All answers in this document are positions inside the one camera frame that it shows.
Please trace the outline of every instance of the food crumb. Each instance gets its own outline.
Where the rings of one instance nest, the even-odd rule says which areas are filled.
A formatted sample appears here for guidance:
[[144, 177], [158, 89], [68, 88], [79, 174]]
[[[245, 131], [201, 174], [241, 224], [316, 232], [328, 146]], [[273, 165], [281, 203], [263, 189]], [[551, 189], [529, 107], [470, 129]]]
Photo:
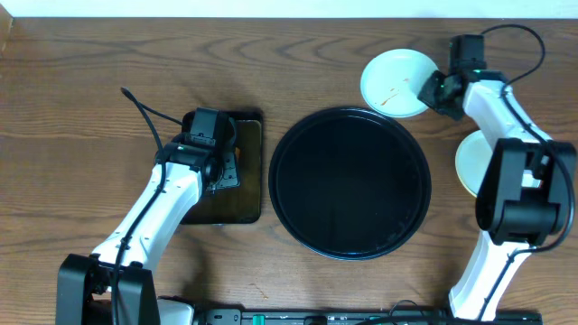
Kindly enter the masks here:
[[397, 93], [397, 94], [395, 94], [394, 96], [386, 99], [383, 103], [381, 103], [381, 106], [384, 106], [389, 99], [394, 98], [394, 97], [397, 96], [397, 95], [399, 95], [399, 93]]

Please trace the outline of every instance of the wood grain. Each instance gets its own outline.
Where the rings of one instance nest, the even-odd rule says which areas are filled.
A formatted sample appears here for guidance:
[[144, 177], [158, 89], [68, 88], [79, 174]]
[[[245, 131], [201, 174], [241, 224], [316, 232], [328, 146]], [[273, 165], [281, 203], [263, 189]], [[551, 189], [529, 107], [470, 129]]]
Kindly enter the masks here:
[[13, 20], [12, 16], [0, 4], [0, 58], [2, 58], [2, 52], [6, 48], [6, 43], [10, 37]]
[[[446, 70], [447, 43], [491, 20], [18, 19], [0, 60], [0, 315], [52, 323], [56, 274], [119, 223], [151, 170], [154, 141], [119, 93], [180, 117], [198, 106], [260, 107], [264, 180], [283, 134], [325, 107], [365, 106], [359, 77], [383, 51], [422, 51]], [[524, 21], [545, 39], [541, 70], [517, 98], [552, 137], [578, 144], [578, 26]], [[533, 66], [520, 31], [487, 39], [489, 65], [510, 77]], [[175, 125], [155, 119], [167, 140]], [[441, 305], [476, 243], [474, 199], [455, 174], [455, 150], [476, 126], [427, 111], [399, 120], [432, 173], [431, 207], [393, 254], [359, 263], [322, 257], [281, 226], [266, 183], [251, 225], [180, 227], [155, 275], [157, 294], [246, 308], [388, 308], [400, 299]], [[578, 239], [532, 256], [500, 307], [532, 309], [547, 324], [578, 322]]]

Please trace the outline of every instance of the white dish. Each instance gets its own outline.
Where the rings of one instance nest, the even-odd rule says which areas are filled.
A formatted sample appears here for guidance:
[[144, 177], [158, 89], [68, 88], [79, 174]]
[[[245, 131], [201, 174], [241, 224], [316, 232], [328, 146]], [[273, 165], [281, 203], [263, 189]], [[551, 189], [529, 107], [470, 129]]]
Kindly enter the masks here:
[[360, 89], [363, 99], [379, 113], [410, 117], [427, 106], [417, 95], [437, 70], [435, 63], [418, 51], [398, 49], [379, 54], [363, 70]]
[[491, 155], [491, 147], [480, 130], [466, 136], [455, 154], [455, 170], [458, 178], [474, 197], [478, 196]]

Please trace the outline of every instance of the wire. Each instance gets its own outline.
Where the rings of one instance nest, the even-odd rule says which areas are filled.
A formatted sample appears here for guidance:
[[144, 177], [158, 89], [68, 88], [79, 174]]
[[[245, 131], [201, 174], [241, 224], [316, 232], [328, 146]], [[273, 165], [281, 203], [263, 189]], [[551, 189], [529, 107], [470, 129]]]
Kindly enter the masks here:
[[[401, 303], [404, 303], [404, 302], [409, 302], [409, 303], [412, 303], [415, 307], [419, 307], [419, 306], [417, 305], [417, 303], [415, 303], [415, 302], [412, 301], [412, 300], [402, 299], [402, 300], [400, 300], [399, 302], [396, 302], [396, 304], [395, 304], [393, 307], [391, 307], [391, 309], [389, 310], [389, 317], [393, 316], [393, 315], [394, 315], [394, 310], [397, 308], [397, 306], [398, 306], [399, 304], [401, 304]], [[422, 316], [425, 317], [423, 311], [419, 311], [419, 313], [421, 313]]]
[[373, 320], [364, 320], [355, 325], [377, 325], [377, 324], [388, 324], [396, 322], [426, 322], [432, 324], [461, 324], [461, 325], [500, 325], [500, 324], [513, 324], [520, 323], [523, 324], [527, 320], [504, 320], [504, 321], [480, 321], [480, 320], [464, 320], [453, 317], [442, 317], [442, 316], [386, 316], [380, 317]]
[[141, 107], [144, 108], [144, 110], [147, 110], [147, 111], [155, 114], [156, 116], [162, 117], [162, 118], [164, 118], [164, 119], [168, 119], [169, 121], [174, 122], [174, 123], [176, 123], [176, 124], [178, 124], [178, 125], [182, 125], [182, 122], [179, 121], [178, 119], [174, 118], [174, 117], [170, 117], [170, 116], [168, 116], [168, 115], [166, 115], [166, 114], [163, 114], [163, 113], [161, 113], [161, 112], [155, 111], [154, 109], [148, 107], [147, 105], [145, 105], [145, 104], [143, 104], [143, 103], [141, 103], [141, 102], [138, 102], [138, 104], [140, 104]]
[[533, 247], [533, 248], [529, 248], [529, 249], [518, 250], [518, 251], [515, 251], [514, 253], [512, 253], [511, 255], [508, 256], [508, 261], [506, 262], [506, 265], [504, 265], [504, 268], [500, 272], [498, 279], [496, 280], [496, 282], [492, 286], [491, 290], [489, 291], [488, 297], [484, 300], [484, 304], [482, 305], [482, 308], [480, 310], [478, 320], [481, 320], [484, 312], [486, 312], [486, 309], [488, 308], [489, 301], [491, 301], [491, 298], [493, 297], [494, 293], [498, 289], [499, 284], [501, 283], [504, 276], [506, 275], [506, 272], [508, 271], [509, 267], [514, 263], [514, 258], [516, 258], [516, 256], [520, 255], [520, 254], [548, 252], [548, 251], [551, 251], [551, 250], [555, 249], [556, 247], [560, 246], [564, 242], [564, 240], [568, 237], [568, 235], [570, 234], [570, 231], [572, 230], [572, 225], [573, 225], [573, 221], [574, 221], [574, 209], [575, 209], [574, 189], [573, 189], [573, 185], [572, 185], [572, 178], [570, 177], [570, 173], [566, 169], [566, 166], [562, 162], [562, 159], [560, 159], [560, 157], [556, 154], [555, 150], [552, 148], [552, 145], [550, 145], [550, 143], [548, 143], [542, 136], [540, 136], [534, 129], [532, 129], [531, 124], [528, 124], [524, 121], [522, 116], [520, 116], [520, 114], [516, 111], [516, 109], [514, 107], [512, 107], [512, 105], [510, 104], [510, 102], [508, 100], [509, 93], [507, 91], [507, 87], [510, 86], [511, 84], [513, 84], [514, 82], [528, 76], [532, 72], [538, 70], [538, 68], [540, 68], [540, 66], [542, 65], [542, 62], [544, 62], [544, 58], [545, 58], [544, 41], [542, 41], [542, 38], [540, 37], [540, 35], [538, 35], [538, 33], [535, 32], [534, 30], [532, 30], [531, 28], [526, 27], [524, 25], [516, 24], [516, 23], [497, 25], [497, 26], [491, 27], [491, 28], [483, 31], [481, 34], [483, 35], [485, 33], [495, 31], [498, 29], [502, 29], [502, 28], [518, 28], [518, 29], [524, 30], [528, 33], [531, 33], [536, 38], [538, 43], [540, 44], [541, 56], [540, 56], [540, 60], [538, 61], [537, 65], [535, 65], [535, 67], [530, 69], [528, 72], [523, 73], [523, 74], [513, 78], [509, 82], [506, 82], [500, 91], [500, 96], [501, 96], [504, 104], [508, 108], [509, 112], [516, 118], [516, 120], [522, 125], [522, 127], [524, 127], [524, 130], [526, 132], [528, 132], [529, 134], [534, 136], [535, 139], [541, 145], [544, 146], [546, 151], [553, 157], [554, 163], [557, 164], [558, 167], [560, 168], [560, 171], [562, 172], [562, 175], [564, 176], [564, 182], [566, 183], [566, 189], [567, 189], [567, 194], [568, 194], [568, 217], [567, 217], [566, 223], [564, 225], [564, 230], [562, 231], [560, 236], [555, 241], [550, 243], [549, 245], [542, 246], [542, 247]]
[[[151, 133], [153, 134], [154, 141], [156, 142], [156, 146], [158, 147], [159, 155], [161, 157], [163, 157], [163, 143], [161, 142], [161, 138], [159, 137], [158, 133], [156, 132], [156, 129], [154, 128], [153, 122], [151, 121], [149, 116], [146, 114], [145, 108], [138, 100], [136, 100], [135, 96], [133, 94], [131, 94], [131, 92], [127, 88], [122, 87], [120, 89], [120, 91], [123, 93], [123, 95], [125, 95], [125, 97], [127, 97], [133, 103], [135, 103], [136, 108], [138, 108], [138, 110], [143, 115], [144, 120], [148, 124], [148, 127], [151, 129]], [[125, 236], [120, 240], [120, 247], [118, 248], [117, 259], [115, 261], [115, 267], [113, 270], [113, 278], [112, 278], [112, 284], [111, 284], [111, 288], [112, 288], [112, 293], [111, 293], [112, 323], [114, 325], [120, 324], [120, 321], [118, 318], [118, 276], [119, 276], [120, 265], [122, 263], [123, 256], [125, 254], [126, 248], [128, 247], [128, 243], [131, 240], [131, 236], [133, 235], [136, 227], [138, 226], [138, 223], [143, 219], [143, 217], [146, 214], [146, 211], [148, 211], [151, 208], [151, 206], [153, 205], [156, 198], [158, 198], [158, 196], [163, 191], [165, 180], [166, 180], [166, 162], [162, 161], [161, 162], [161, 181], [159, 182], [159, 185], [157, 186], [156, 191], [154, 192], [151, 199], [149, 199], [148, 202], [146, 202], [146, 205], [144, 205], [144, 208], [141, 210], [141, 212], [138, 214], [138, 216], [136, 216], [135, 221], [133, 221], [133, 223], [130, 225], [130, 228], [126, 231]]]

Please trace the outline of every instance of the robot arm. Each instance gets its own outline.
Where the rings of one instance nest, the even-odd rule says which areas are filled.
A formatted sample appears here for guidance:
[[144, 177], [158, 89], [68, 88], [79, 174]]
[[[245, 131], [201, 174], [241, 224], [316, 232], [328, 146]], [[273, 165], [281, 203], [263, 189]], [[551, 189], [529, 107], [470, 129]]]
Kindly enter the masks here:
[[[456, 120], [470, 116], [494, 152], [476, 199], [478, 244], [449, 294], [453, 316], [468, 320], [494, 320], [499, 299], [530, 253], [517, 254], [513, 261], [509, 258], [557, 233], [569, 203], [559, 167], [504, 103], [505, 82], [501, 72], [486, 70], [483, 36], [460, 35], [452, 38], [449, 75], [436, 71], [418, 96], [439, 114]], [[550, 141], [573, 171], [573, 146], [551, 141], [515, 100], [511, 87], [506, 91], [522, 121]]]
[[[463, 110], [478, 125], [484, 137], [493, 149], [500, 138], [517, 138], [523, 142], [537, 143], [537, 140], [526, 131], [505, 107], [499, 93], [504, 83], [500, 80], [481, 80], [471, 83], [465, 93]], [[532, 123], [529, 116], [514, 99], [511, 88], [508, 91], [509, 102], [527, 123], [545, 139], [550, 137]], [[480, 315], [483, 304], [494, 283], [499, 279], [502, 268], [508, 257], [517, 250], [530, 248], [528, 242], [504, 242], [496, 245], [489, 232], [482, 230], [470, 262], [460, 281], [450, 290], [450, 308], [454, 317], [476, 320], [494, 320], [498, 302], [506, 291], [509, 282], [529, 253], [518, 255], [501, 279], [497, 290], [492, 295], [483, 315]]]
[[202, 193], [239, 185], [236, 133], [235, 120], [223, 112], [197, 108], [185, 115], [182, 132], [157, 154], [143, 194], [113, 234], [89, 257], [69, 255], [62, 264], [57, 324], [111, 319], [110, 306], [103, 308], [93, 301], [92, 294], [102, 294], [113, 285], [121, 240], [158, 191], [162, 164], [166, 168], [162, 191], [135, 225], [120, 262], [118, 319], [121, 324], [191, 324], [193, 309], [189, 304], [157, 301], [153, 273], [177, 226]]
[[[98, 261], [115, 263], [120, 239], [125, 236], [136, 216], [156, 191], [161, 179], [161, 167], [161, 164], [154, 166], [151, 179], [141, 197], [117, 229], [104, 243], [94, 249], [92, 254], [98, 255]], [[128, 266], [137, 262], [142, 264], [144, 269], [154, 273], [172, 234], [185, 213], [199, 201], [201, 193], [202, 177], [200, 172], [192, 170], [188, 165], [168, 162], [163, 193], [138, 224], [132, 235], [130, 248], [126, 250], [121, 265]]]

